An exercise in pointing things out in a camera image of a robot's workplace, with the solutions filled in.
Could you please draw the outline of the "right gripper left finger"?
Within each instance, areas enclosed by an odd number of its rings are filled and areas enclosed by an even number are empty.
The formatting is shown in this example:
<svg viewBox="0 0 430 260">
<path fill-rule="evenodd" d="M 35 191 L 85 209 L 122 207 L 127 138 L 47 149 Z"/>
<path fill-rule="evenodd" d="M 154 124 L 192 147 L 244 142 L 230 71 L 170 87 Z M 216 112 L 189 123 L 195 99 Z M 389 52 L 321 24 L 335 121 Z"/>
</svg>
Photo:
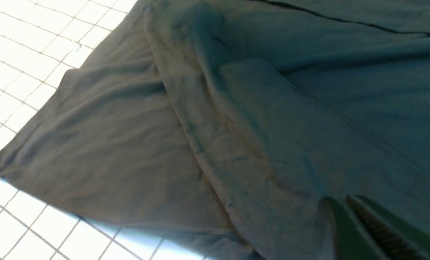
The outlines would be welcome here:
<svg viewBox="0 0 430 260">
<path fill-rule="evenodd" d="M 322 260 L 382 260 L 383 252 L 342 200 L 321 199 Z"/>
</svg>

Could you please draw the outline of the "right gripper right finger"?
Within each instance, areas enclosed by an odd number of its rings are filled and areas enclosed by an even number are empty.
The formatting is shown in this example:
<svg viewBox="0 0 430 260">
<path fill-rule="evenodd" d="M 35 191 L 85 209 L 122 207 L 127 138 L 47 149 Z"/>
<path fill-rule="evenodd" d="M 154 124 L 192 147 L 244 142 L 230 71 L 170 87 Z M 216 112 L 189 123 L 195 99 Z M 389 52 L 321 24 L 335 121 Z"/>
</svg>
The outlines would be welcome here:
<svg viewBox="0 0 430 260">
<path fill-rule="evenodd" d="M 390 260 L 430 260 L 430 235 L 362 195 L 346 203 Z"/>
</svg>

